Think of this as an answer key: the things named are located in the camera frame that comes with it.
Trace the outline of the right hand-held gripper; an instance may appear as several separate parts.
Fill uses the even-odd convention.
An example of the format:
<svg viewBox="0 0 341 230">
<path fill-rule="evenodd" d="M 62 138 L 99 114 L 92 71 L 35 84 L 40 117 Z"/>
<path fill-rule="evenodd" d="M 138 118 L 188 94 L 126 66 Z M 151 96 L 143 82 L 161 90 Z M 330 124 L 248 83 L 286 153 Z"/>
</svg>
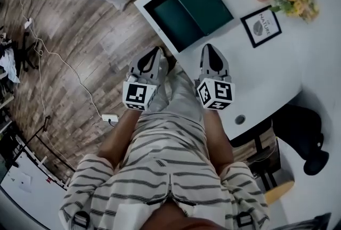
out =
<svg viewBox="0 0 341 230">
<path fill-rule="evenodd" d="M 229 64 L 221 51 L 206 44 L 201 52 L 201 74 L 195 80 L 197 97 L 204 109 L 224 110 L 235 100 L 235 84 Z"/>
</svg>

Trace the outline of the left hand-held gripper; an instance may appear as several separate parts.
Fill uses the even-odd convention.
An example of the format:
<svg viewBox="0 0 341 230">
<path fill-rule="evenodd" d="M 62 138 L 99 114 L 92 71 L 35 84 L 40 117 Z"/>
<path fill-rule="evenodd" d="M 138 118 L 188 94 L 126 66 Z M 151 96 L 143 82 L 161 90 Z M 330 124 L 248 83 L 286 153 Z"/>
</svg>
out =
<svg viewBox="0 0 341 230">
<path fill-rule="evenodd" d="M 149 48 L 134 57 L 127 80 L 123 83 L 125 107 L 140 111 L 160 111 L 168 105 L 165 89 L 168 64 L 160 64 L 160 58 L 160 47 Z"/>
</svg>

